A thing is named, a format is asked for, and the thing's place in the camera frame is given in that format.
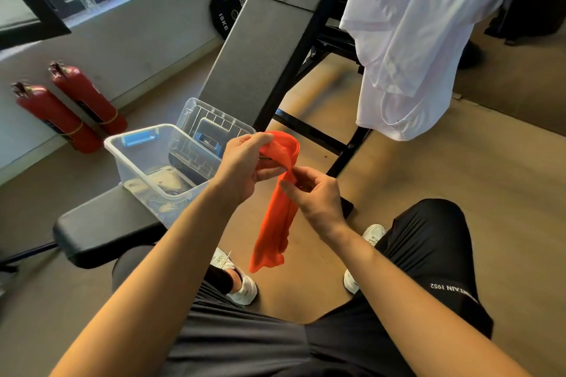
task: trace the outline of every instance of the hand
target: hand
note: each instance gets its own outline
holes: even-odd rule
[[[335,245],[338,238],[349,231],[340,204],[338,181],[310,167],[293,167],[296,186],[280,183],[283,192],[295,202],[321,239]]]
[[[260,160],[259,148],[273,140],[273,134],[246,134],[230,140],[222,163],[213,178],[221,183],[225,193],[237,204],[243,203],[254,193],[255,184],[285,172],[285,168],[273,160]]]

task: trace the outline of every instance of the plastic storage box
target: plastic storage box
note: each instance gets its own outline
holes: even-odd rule
[[[195,98],[185,104],[177,126],[219,158],[230,139],[255,133],[248,124]]]
[[[219,156],[172,124],[108,137],[104,146],[116,158],[124,188],[167,228],[220,166]]]

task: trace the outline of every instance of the weight bench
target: weight bench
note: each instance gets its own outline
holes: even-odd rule
[[[329,18],[342,17],[346,2],[246,0],[199,99],[257,131],[265,131],[272,119],[277,120],[337,155],[327,172],[337,177],[371,130],[358,128],[349,143],[342,143],[285,113],[279,104],[330,52],[359,64],[351,37],[327,26]],[[348,216],[354,206],[345,199],[342,204]],[[58,246],[74,265],[94,268],[134,246],[155,243],[165,231],[144,205],[118,185],[60,216],[53,227],[55,242],[42,247]],[[1,261],[0,267],[11,262],[14,257]]]

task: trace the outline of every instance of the orange resistance band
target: orange resistance band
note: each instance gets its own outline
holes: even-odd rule
[[[251,255],[250,272],[255,273],[261,267],[276,267],[285,262],[283,252],[289,244],[289,227],[297,213],[297,205],[292,202],[279,187],[282,180],[296,183],[291,168],[297,163],[299,141],[290,134],[282,131],[268,131],[274,135],[271,143],[262,146],[260,152],[287,168],[279,176],[271,202],[259,230],[255,242],[254,253]]]

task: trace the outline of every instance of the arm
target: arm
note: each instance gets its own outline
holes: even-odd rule
[[[273,161],[258,165],[259,148],[272,138],[258,133],[228,143],[209,186],[104,304],[51,377],[155,374],[179,334],[232,213],[251,196],[257,181],[284,171],[274,168]]]
[[[529,376],[347,226],[336,179],[306,167],[295,168],[294,173],[298,188],[288,182],[281,187],[346,264],[419,377]]]

